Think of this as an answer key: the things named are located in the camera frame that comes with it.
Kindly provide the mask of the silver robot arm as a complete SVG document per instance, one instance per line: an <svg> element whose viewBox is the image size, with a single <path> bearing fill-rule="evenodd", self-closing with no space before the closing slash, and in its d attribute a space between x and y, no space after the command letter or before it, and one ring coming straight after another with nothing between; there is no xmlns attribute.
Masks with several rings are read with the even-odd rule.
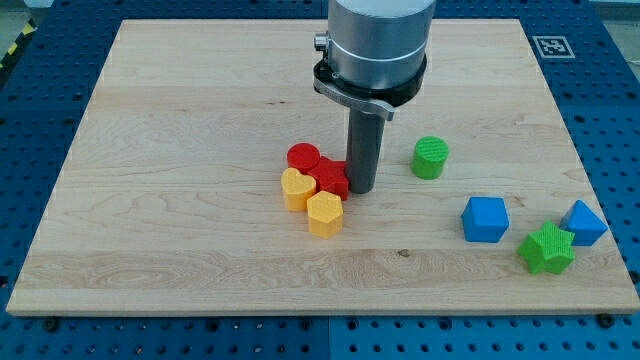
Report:
<svg viewBox="0 0 640 360"><path fill-rule="evenodd" d="M385 121L421 89L435 0L330 0L314 90Z"/></svg>

